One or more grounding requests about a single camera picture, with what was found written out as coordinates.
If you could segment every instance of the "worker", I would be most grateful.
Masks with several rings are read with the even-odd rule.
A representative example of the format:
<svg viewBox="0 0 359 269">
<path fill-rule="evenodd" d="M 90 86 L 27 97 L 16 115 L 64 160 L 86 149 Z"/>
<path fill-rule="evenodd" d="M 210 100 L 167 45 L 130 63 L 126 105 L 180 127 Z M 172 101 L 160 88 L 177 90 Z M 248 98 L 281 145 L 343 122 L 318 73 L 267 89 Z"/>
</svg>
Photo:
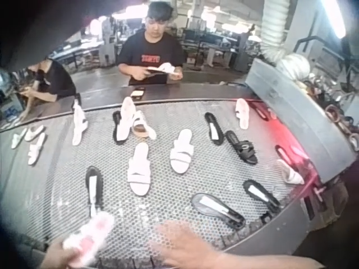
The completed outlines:
<svg viewBox="0 0 359 269">
<path fill-rule="evenodd" d="M 118 57 L 118 69 L 131 76 L 129 85 L 166 84 L 167 74 L 151 76 L 148 67 L 169 62 L 175 67 L 171 80 L 181 80 L 184 53 L 177 39 L 165 28 L 173 8 L 166 2 L 151 2 L 145 19 L 145 31 L 138 31 L 124 43 Z"/>
<path fill-rule="evenodd" d="M 156 245 L 164 263 L 180 269 L 319 269 L 323 265 L 310 258 L 288 255 L 237 256 L 215 251 L 211 245 L 178 222 L 169 221 L 159 227 L 168 245 Z M 48 248 L 40 269 L 66 269 L 79 255 L 75 249 L 63 249 L 56 239 Z"/>
<path fill-rule="evenodd" d="M 26 109 L 20 119 L 25 119 L 34 105 L 35 99 L 39 103 L 55 102 L 56 100 L 76 94 L 76 87 L 70 74 L 55 60 L 45 59 L 40 63 L 28 67 L 34 72 L 35 81 L 32 87 L 26 87 L 20 94 L 27 97 Z"/>
</svg>

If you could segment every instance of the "finger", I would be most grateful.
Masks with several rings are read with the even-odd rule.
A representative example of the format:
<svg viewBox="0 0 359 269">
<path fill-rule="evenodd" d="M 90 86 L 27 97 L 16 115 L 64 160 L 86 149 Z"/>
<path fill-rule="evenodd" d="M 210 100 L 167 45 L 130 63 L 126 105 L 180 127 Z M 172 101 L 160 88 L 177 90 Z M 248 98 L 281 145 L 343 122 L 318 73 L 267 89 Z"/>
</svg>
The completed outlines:
<svg viewBox="0 0 359 269">
<path fill-rule="evenodd" d="M 62 258 L 66 261 L 70 261 L 80 254 L 80 251 L 76 248 L 64 249 L 62 252 Z"/>
<path fill-rule="evenodd" d="M 177 262 L 177 261 L 175 261 L 175 260 L 173 260 L 173 259 L 165 259 L 165 260 L 163 261 L 163 263 L 164 263 L 165 265 L 170 265 L 170 266 L 174 266 L 174 267 L 180 267 L 179 262 Z"/>
</svg>

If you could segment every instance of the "ceiling light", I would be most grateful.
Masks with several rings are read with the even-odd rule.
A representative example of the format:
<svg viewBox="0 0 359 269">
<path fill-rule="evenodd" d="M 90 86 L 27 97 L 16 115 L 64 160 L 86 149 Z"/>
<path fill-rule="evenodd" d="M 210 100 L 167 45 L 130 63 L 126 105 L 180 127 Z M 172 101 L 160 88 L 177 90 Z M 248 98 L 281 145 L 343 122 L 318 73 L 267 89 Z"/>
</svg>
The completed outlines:
<svg viewBox="0 0 359 269">
<path fill-rule="evenodd" d="M 336 0 L 321 0 L 329 22 L 338 38 L 346 35 L 346 27 L 344 25 L 343 16 L 340 12 L 338 2 Z"/>
</svg>

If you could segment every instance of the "dark hair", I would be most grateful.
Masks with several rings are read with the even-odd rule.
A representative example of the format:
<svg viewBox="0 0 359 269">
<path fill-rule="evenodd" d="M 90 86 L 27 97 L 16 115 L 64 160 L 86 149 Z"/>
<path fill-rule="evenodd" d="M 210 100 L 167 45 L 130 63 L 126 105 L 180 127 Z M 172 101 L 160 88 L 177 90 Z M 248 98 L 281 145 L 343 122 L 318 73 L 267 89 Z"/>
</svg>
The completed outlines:
<svg viewBox="0 0 359 269">
<path fill-rule="evenodd" d="M 155 21 L 169 21 L 173 8 L 167 2 L 152 2 L 148 7 L 147 17 Z"/>
</svg>

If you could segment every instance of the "pipe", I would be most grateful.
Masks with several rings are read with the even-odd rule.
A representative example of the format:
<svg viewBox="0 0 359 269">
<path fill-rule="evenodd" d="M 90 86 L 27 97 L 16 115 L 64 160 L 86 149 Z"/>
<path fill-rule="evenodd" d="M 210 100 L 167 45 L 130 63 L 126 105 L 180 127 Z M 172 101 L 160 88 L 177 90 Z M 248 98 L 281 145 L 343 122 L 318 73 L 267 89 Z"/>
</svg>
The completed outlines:
<svg viewBox="0 0 359 269">
<path fill-rule="evenodd" d="M 308 60 L 283 47 L 290 0 L 265 0 L 261 29 L 264 58 L 291 80 L 302 80 L 310 73 Z"/>
</svg>

